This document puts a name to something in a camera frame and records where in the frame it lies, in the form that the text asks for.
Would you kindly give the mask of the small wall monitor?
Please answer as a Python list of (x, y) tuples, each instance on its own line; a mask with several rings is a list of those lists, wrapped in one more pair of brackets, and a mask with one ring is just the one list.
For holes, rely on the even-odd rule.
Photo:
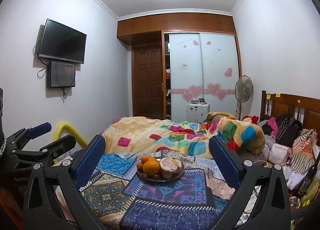
[(47, 88), (75, 87), (75, 64), (51, 61), (47, 68)]

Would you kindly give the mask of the dark purple plate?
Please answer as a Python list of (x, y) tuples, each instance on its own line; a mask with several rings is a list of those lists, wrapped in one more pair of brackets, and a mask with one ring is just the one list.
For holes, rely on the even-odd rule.
[(171, 177), (164, 177), (162, 172), (159, 173), (159, 175), (161, 175), (161, 178), (159, 180), (155, 180), (153, 177), (146, 175), (143, 172), (137, 171), (137, 174), (144, 180), (146, 181), (152, 181), (152, 182), (169, 182), (169, 181), (173, 181), (176, 179), (179, 179), (181, 176), (183, 176), (184, 174), (184, 170), (185, 170), (185, 165), (184, 163), (182, 163), (181, 165), (181, 169), (178, 173), (173, 173), (171, 174)]

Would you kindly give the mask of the large orange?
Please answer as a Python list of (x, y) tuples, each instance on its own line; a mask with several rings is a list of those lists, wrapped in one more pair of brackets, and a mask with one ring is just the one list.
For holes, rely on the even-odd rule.
[(155, 176), (160, 172), (160, 164), (156, 160), (148, 160), (143, 164), (143, 173), (148, 176)]

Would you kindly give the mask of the wardrobe with heart stickers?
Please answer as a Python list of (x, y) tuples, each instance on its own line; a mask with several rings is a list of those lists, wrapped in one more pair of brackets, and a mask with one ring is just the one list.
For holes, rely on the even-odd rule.
[(187, 121), (187, 104), (235, 113), (234, 89), (241, 71), (233, 18), (208, 13), (167, 13), (118, 22), (117, 38), (133, 48), (160, 45), (163, 59), (163, 119)]

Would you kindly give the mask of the striped fabric bag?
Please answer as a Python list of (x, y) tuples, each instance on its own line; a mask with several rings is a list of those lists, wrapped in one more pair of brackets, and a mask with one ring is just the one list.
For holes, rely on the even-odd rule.
[(303, 129), (301, 134), (295, 139), (291, 154), (291, 169), (295, 173), (302, 174), (315, 163), (317, 140), (315, 129)]

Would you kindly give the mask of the medium orange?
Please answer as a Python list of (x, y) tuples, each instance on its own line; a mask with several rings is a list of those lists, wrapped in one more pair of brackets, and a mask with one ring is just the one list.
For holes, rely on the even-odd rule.
[(146, 155), (146, 156), (142, 156), (140, 158), (142, 164), (144, 164), (145, 162), (151, 161), (151, 160), (155, 160), (155, 158), (153, 156), (150, 155)]

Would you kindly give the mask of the black backpack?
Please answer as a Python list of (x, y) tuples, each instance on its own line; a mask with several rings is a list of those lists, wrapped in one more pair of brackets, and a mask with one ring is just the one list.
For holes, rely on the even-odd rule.
[(286, 118), (282, 121), (276, 135), (276, 143), (292, 148), (296, 138), (302, 131), (302, 123), (295, 118)]

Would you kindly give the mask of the yellow foam tube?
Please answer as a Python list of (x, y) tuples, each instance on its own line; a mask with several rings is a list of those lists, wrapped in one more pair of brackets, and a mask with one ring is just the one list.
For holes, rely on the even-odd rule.
[(88, 146), (88, 143), (79, 134), (79, 132), (77, 132), (76, 129), (67, 122), (61, 122), (57, 125), (53, 135), (53, 141), (60, 139), (63, 133), (68, 133), (73, 136), (80, 147), (85, 148)]

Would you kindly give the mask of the standing electric fan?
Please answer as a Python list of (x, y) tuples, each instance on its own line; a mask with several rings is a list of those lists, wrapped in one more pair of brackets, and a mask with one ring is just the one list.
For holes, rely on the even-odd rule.
[(253, 82), (247, 75), (242, 75), (235, 84), (235, 99), (237, 101), (235, 114), (241, 119), (242, 104), (249, 101), (253, 94)]

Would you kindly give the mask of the white bedside cabinet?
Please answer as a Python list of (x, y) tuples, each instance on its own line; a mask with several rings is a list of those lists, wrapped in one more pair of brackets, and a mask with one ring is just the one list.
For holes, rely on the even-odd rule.
[(187, 121), (199, 123), (206, 119), (210, 112), (210, 104), (205, 101), (193, 100), (187, 104)]

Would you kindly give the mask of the large pomelo segment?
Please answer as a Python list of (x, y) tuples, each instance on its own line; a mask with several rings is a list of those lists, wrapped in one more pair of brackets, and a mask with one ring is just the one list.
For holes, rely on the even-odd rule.
[(172, 175), (177, 174), (182, 169), (182, 162), (172, 157), (165, 157), (160, 160), (160, 168), (162, 176), (169, 179)]

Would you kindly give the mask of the small tangerine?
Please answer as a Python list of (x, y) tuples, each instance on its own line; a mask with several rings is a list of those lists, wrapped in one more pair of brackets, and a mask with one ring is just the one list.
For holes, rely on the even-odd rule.
[(136, 166), (138, 171), (143, 172), (143, 162), (138, 162)]

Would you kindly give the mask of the dark round chestnut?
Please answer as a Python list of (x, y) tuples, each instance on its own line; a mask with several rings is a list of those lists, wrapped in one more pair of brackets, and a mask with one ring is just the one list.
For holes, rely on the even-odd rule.
[(154, 178), (155, 180), (159, 180), (159, 179), (161, 178), (161, 175), (156, 174), (156, 175), (153, 176), (153, 178)]

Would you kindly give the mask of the colourful patchwork blanket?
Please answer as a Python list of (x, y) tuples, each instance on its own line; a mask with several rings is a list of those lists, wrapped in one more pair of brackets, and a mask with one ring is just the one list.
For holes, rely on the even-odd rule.
[(239, 121), (227, 112), (210, 112), (200, 123), (124, 117), (110, 125), (102, 135), (107, 154), (173, 150), (188, 156), (211, 158), (209, 140), (212, 136), (220, 137), (236, 153), (258, 154), (265, 147), (261, 127), (250, 121)]

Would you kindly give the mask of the wooden headboard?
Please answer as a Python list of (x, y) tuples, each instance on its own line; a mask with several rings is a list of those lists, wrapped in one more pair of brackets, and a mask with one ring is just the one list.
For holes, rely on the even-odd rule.
[(314, 129), (319, 134), (319, 99), (262, 91), (260, 121), (282, 114), (299, 121), (302, 129)]

